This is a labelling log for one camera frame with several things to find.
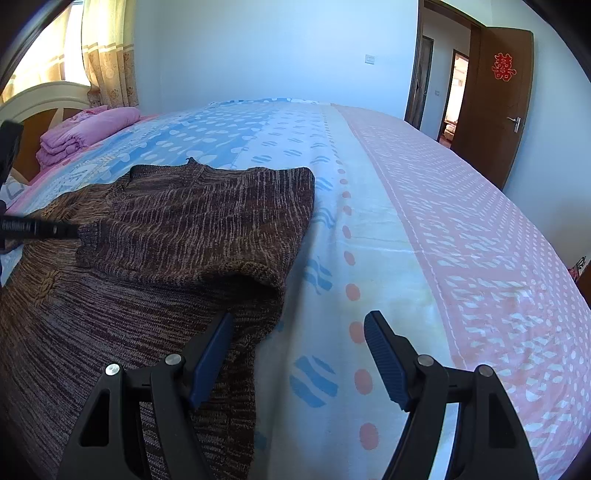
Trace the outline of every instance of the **pink patterned bedsheet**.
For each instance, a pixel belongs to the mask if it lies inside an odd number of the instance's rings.
[[[492,365],[558,478],[591,427],[591,312],[538,229],[468,163],[397,118],[335,106],[363,145],[439,305],[455,365]]]

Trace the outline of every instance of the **white wooden headboard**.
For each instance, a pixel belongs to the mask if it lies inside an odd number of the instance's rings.
[[[42,83],[20,92],[0,106],[0,124],[4,120],[12,120],[25,125],[21,154],[11,171],[15,179],[25,184],[32,179],[34,170],[38,171],[34,152],[38,150],[39,137],[63,120],[64,109],[79,111],[89,108],[89,88],[88,85],[65,81]],[[39,118],[39,121],[26,122],[27,119],[33,120],[31,117],[35,115],[37,119],[38,114],[43,112],[47,112],[49,116],[41,115],[43,118]]]

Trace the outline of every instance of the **brown sweater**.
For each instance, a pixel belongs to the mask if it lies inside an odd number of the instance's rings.
[[[106,365],[153,365],[220,310],[234,314],[234,337],[193,421],[216,476],[246,478],[254,349],[279,319],[313,203],[307,168],[215,170],[190,159],[133,167],[41,211],[83,225],[80,241],[27,242],[0,294],[0,423],[41,478],[55,478]],[[150,407],[142,419],[152,475],[166,478]]]

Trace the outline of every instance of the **metal screw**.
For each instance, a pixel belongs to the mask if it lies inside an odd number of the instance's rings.
[[[171,353],[164,359],[164,361],[167,365],[177,365],[181,362],[182,359],[183,357],[180,356],[178,353]]]
[[[435,360],[433,360],[433,357],[430,355],[419,355],[417,358],[417,362],[419,365],[422,365],[424,367],[430,367],[435,363]]]
[[[117,364],[110,364],[107,368],[105,368],[105,373],[107,375],[116,375],[119,373],[119,365]]]
[[[478,367],[478,373],[480,373],[483,377],[492,377],[494,371],[488,365],[481,365]]]

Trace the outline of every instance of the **white wall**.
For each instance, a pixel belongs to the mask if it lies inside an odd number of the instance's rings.
[[[139,0],[135,7],[135,81],[139,109],[144,115],[162,111],[160,92],[160,16],[161,0]]]
[[[453,50],[469,55],[470,29],[432,10],[425,9],[423,35],[433,39],[433,59],[421,132],[437,140],[449,90]]]
[[[159,43],[160,78],[142,79],[142,104],[160,90],[162,111],[294,97],[404,117],[417,0],[142,0],[137,11],[138,79],[150,70],[142,35]]]
[[[494,0],[443,0],[445,3],[456,7],[480,23],[492,25],[492,2]]]
[[[493,24],[534,33],[534,84],[504,193],[572,266],[591,252],[591,82],[558,34],[520,0],[493,0]]]

